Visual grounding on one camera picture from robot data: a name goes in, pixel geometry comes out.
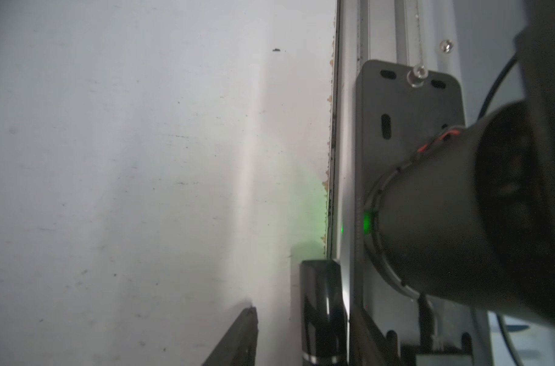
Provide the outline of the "black lipstick silver band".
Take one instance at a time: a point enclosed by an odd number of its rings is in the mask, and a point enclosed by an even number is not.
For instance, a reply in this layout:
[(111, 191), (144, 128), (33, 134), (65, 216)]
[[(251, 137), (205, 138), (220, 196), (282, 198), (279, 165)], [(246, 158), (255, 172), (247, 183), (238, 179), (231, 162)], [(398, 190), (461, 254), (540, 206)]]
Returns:
[(347, 364), (347, 314), (341, 267), (333, 260), (300, 263), (304, 365)]

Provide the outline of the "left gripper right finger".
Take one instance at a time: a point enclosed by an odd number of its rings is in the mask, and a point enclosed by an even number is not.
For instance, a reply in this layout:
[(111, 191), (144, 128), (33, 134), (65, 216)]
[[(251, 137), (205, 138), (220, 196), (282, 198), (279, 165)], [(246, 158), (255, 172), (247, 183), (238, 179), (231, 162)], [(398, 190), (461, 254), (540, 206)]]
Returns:
[(350, 309), (349, 365), (403, 365), (391, 343), (365, 309)]

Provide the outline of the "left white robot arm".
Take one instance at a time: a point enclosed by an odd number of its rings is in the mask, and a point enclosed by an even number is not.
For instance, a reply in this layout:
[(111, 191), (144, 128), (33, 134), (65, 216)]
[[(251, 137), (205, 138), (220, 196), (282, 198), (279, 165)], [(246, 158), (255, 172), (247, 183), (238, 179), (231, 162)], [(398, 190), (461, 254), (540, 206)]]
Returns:
[(301, 365), (489, 365), (486, 314), (555, 327), (555, 1), (527, 24), (480, 113), (460, 83), (366, 59), (360, 1), (340, 1), (336, 120), (350, 178), (348, 263), (300, 264)]

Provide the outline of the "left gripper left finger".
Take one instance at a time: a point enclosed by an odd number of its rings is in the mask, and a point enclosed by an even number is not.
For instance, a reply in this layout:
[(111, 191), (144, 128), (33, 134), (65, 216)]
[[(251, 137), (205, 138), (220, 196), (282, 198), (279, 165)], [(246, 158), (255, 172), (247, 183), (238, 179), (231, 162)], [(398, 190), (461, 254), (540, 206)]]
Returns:
[(258, 343), (258, 313), (245, 308), (202, 366), (254, 366)]

